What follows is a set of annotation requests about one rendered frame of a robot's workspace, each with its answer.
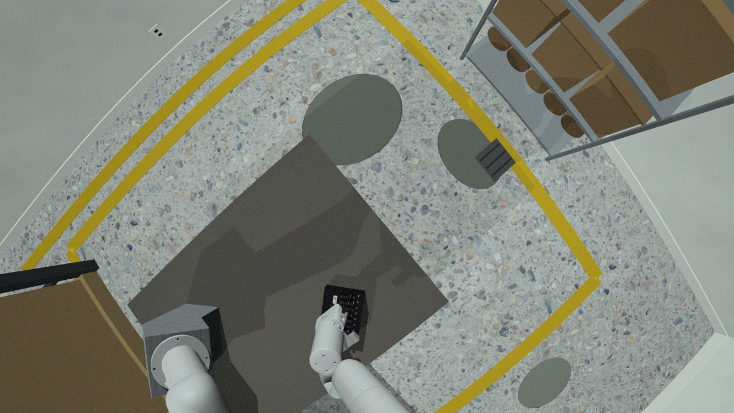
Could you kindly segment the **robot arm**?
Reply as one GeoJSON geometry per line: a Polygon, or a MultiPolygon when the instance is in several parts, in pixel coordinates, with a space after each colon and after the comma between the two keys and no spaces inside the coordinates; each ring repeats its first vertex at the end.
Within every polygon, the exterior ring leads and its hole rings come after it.
{"type": "MultiPolygon", "coordinates": [[[[364,364],[343,358],[359,335],[353,331],[347,336],[340,326],[321,322],[310,351],[310,366],[329,395],[342,398],[351,413],[411,413],[364,364]]],[[[169,413],[233,413],[208,372],[209,364],[209,351],[195,337],[176,335],[157,346],[150,369],[155,381],[169,389],[169,413]]]]}

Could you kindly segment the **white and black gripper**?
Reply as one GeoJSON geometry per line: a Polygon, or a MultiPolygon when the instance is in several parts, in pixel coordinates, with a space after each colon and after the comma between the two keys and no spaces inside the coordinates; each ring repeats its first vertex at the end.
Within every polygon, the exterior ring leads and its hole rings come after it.
{"type": "Polygon", "coordinates": [[[346,307],[344,305],[340,306],[340,304],[332,303],[329,306],[329,310],[323,313],[315,322],[315,329],[317,329],[319,324],[323,321],[334,321],[336,323],[339,322],[339,324],[341,325],[340,328],[344,329],[347,320],[347,312],[345,312],[345,309],[346,307]]]}

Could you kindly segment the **black lighting desk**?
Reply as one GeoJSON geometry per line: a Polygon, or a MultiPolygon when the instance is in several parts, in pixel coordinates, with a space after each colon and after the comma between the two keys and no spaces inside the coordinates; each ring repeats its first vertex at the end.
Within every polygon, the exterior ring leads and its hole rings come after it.
{"type": "Polygon", "coordinates": [[[343,331],[345,334],[351,334],[353,331],[359,334],[364,297],[365,290],[327,285],[323,291],[322,314],[329,310],[329,305],[332,303],[343,304],[347,312],[346,326],[343,331]]]}

